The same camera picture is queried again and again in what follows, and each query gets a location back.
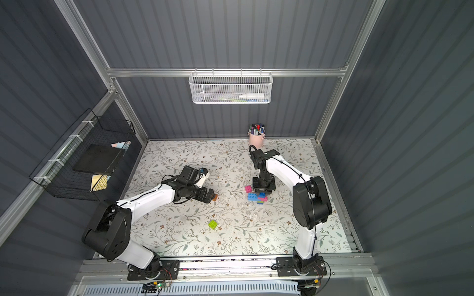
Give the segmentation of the light blue long lego brick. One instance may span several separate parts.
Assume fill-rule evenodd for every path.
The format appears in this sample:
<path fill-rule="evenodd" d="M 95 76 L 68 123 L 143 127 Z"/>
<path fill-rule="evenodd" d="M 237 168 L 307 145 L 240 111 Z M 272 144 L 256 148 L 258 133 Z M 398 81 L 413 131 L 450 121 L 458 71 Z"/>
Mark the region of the light blue long lego brick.
<path fill-rule="evenodd" d="M 248 201 L 259 201 L 259 195 L 254 192 L 248 193 Z"/>

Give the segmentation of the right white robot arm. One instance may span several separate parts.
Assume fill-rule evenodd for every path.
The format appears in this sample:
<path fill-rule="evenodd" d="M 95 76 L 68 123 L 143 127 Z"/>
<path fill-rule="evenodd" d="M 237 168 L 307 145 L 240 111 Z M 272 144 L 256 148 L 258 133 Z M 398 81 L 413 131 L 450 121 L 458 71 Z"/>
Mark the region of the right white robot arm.
<path fill-rule="evenodd" d="M 252 181 L 255 192 L 272 193 L 276 190 L 276 179 L 292 192 L 293 215 L 299 223 L 292 255 L 295 272 L 305 275 L 314 271 L 319 276 L 326 275 L 328 264 L 316 250 L 317 236 L 333 213 L 325 180 L 320 175 L 310 176 L 297 170 L 277 150 L 264 152 L 250 145 L 249 155 L 259 171 Z"/>

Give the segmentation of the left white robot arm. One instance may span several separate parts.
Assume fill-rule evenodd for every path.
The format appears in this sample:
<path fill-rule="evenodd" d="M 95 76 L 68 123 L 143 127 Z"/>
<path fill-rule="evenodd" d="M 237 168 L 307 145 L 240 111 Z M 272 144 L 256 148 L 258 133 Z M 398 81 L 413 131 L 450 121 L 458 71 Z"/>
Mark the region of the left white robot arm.
<path fill-rule="evenodd" d="M 208 204 L 215 198 L 215 192 L 206 187 L 161 184 L 129 199 L 102 201 L 81 240 L 108 261 L 120 260 L 156 273 L 161 269 L 160 256 L 132 240 L 132 224 L 168 204 L 180 205 L 191 199 Z"/>

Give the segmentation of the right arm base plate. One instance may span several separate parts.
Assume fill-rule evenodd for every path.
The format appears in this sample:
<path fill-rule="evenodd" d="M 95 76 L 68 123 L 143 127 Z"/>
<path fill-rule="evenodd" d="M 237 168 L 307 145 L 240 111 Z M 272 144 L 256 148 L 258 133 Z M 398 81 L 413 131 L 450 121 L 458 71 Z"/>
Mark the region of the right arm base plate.
<path fill-rule="evenodd" d="M 327 275 L 326 264 L 323 257 L 316 255 L 310 259 L 299 257 L 277 257 L 276 263 L 271 267 L 280 277 L 313 276 L 321 278 Z"/>

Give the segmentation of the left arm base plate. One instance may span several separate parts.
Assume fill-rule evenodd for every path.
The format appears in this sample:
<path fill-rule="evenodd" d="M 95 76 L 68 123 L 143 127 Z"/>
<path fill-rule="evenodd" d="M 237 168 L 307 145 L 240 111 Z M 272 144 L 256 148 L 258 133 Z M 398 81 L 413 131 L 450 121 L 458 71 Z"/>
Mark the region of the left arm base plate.
<path fill-rule="evenodd" d="M 165 281 L 175 280 L 180 269 L 180 260 L 153 260 L 148 267 L 140 269 L 134 265 L 128 265 L 128 281 Z"/>

